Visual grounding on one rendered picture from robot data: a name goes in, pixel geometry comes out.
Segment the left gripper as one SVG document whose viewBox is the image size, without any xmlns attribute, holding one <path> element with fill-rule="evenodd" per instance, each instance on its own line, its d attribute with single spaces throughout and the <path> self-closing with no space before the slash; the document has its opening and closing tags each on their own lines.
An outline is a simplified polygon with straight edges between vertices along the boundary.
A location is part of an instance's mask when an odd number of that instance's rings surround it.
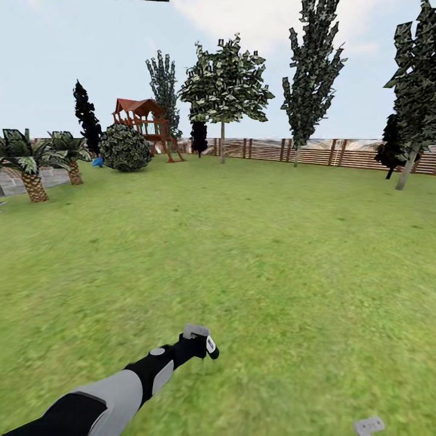
<svg viewBox="0 0 436 436">
<path fill-rule="evenodd" d="M 194 339 L 186 339 L 183 334 L 180 334 L 178 343 L 185 350 L 185 362 L 194 356 L 204 358 L 207 355 L 206 339 L 203 337 L 197 336 Z"/>
</svg>

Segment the pesticide atomizer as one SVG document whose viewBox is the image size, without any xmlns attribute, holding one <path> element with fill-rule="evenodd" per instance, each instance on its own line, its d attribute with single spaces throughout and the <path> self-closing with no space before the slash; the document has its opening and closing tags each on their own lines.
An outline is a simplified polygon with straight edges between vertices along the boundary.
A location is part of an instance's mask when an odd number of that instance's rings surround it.
<svg viewBox="0 0 436 436">
<path fill-rule="evenodd" d="M 207 336 L 206 338 L 206 353 L 209 354 L 210 358 L 215 360 L 219 356 L 219 349 L 213 342 L 211 336 Z"/>
</svg>

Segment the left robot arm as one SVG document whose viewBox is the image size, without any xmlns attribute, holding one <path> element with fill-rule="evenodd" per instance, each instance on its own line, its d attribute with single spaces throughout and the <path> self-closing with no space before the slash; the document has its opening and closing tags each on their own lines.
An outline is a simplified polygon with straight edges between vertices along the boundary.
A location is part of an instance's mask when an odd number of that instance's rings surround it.
<svg viewBox="0 0 436 436">
<path fill-rule="evenodd" d="M 186 323 L 178 343 L 154 348 L 124 370 L 68 392 L 41 418 L 3 436 L 120 436 L 174 370 L 194 356 L 206 357 L 204 337 L 210 334 L 205 326 Z"/>
</svg>

